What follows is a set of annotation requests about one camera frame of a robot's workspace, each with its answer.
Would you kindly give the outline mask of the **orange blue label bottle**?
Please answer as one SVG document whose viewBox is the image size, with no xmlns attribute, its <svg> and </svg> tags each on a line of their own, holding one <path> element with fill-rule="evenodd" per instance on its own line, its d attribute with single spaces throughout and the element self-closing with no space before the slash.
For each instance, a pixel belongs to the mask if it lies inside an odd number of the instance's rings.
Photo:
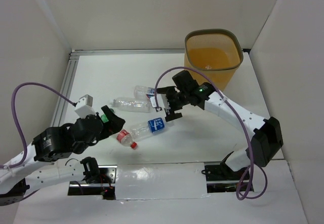
<svg viewBox="0 0 324 224">
<path fill-rule="evenodd" d="M 152 87 L 136 85 L 134 88 L 134 98 L 139 100 L 149 100 L 154 93 L 155 89 Z"/>
</svg>

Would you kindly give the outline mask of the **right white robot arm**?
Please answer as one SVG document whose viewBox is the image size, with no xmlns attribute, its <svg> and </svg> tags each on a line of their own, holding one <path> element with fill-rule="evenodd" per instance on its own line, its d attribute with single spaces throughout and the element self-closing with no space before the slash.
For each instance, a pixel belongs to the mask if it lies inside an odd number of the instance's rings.
<svg viewBox="0 0 324 224">
<path fill-rule="evenodd" d="M 184 106 L 198 106 L 228 122 L 243 132 L 248 147 L 229 153 L 222 161 L 221 174 L 233 179 L 238 171 L 248 166 L 266 167 L 283 146 L 279 120 L 256 115 L 230 100 L 218 88 L 207 81 L 201 85 L 192 77 L 189 68 L 172 77 L 174 86 L 156 87 L 153 97 L 158 107 L 165 110 L 166 121 L 182 117 Z"/>
</svg>

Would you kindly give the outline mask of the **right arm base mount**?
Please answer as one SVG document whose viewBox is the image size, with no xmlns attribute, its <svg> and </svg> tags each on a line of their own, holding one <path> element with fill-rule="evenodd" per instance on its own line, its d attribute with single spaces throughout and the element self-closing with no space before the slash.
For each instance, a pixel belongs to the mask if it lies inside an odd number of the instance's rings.
<svg viewBox="0 0 324 224">
<path fill-rule="evenodd" d="M 221 163 L 205 163 L 201 171 L 206 178 L 207 193 L 234 193 L 238 187 L 238 182 L 246 168 L 237 172 L 223 166 Z"/>
</svg>

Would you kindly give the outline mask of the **green plastic bottle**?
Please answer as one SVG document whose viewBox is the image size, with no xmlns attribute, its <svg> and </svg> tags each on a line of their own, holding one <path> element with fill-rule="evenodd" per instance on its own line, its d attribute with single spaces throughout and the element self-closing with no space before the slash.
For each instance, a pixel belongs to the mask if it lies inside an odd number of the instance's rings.
<svg viewBox="0 0 324 224">
<path fill-rule="evenodd" d="M 100 116 L 100 118 L 103 123 L 107 123 L 107 122 L 113 120 L 115 111 L 114 111 L 114 109 L 111 109 L 111 108 L 108 108 L 108 109 L 102 109 L 103 114 Z"/>
</svg>

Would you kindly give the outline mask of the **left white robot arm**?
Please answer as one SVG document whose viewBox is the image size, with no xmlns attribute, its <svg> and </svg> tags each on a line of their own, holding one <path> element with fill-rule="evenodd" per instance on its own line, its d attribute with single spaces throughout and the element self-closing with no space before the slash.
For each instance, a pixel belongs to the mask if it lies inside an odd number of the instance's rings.
<svg viewBox="0 0 324 224">
<path fill-rule="evenodd" d="M 19 167 L 8 166 L 1 170 L 1 205 L 20 202 L 26 194 L 63 182 L 96 182 L 100 170 L 93 157 L 86 157 L 61 168 L 43 167 L 68 159 L 71 154 L 80 155 L 87 148 L 121 131 L 125 120 L 115 115 L 108 106 L 101 109 L 107 122 L 102 121 L 98 113 L 94 113 L 77 119 L 73 124 L 50 127 L 36 136 L 27 147 L 26 159 Z"/>
</svg>

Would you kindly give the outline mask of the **blue label plastic bottle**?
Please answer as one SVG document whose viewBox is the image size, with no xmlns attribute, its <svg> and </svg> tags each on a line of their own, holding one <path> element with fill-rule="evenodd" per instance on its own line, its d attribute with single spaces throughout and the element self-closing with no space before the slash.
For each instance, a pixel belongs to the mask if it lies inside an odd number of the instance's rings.
<svg viewBox="0 0 324 224">
<path fill-rule="evenodd" d="M 129 132 L 134 139 L 147 138 L 166 131 L 174 126 L 174 122 L 167 122 L 164 118 L 155 118 L 144 123 L 130 126 Z"/>
</svg>

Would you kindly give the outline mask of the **red label plastic bottle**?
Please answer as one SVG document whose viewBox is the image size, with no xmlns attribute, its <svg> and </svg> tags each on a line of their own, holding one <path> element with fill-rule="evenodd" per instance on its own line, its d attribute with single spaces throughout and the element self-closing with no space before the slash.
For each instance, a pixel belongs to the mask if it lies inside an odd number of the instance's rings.
<svg viewBox="0 0 324 224">
<path fill-rule="evenodd" d="M 133 150 L 137 148 L 137 143 L 133 140 L 131 134 L 125 129 L 119 132 L 116 139 L 123 146 L 129 146 Z"/>
</svg>

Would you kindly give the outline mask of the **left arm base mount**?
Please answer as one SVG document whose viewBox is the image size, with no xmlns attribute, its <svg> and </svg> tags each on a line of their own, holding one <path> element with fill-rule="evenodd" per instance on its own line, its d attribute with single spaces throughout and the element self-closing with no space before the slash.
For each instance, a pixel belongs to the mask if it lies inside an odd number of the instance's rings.
<svg viewBox="0 0 324 224">
<path fill-rule="evenodd" d="M 115 183 L 117 166 L 99 166 L 100 175 L 92 183 L 84 181 L 71 181 L 68 188 L 68 196 L 96 196 L 103 200 L 115 200 Z"/>
</svg>

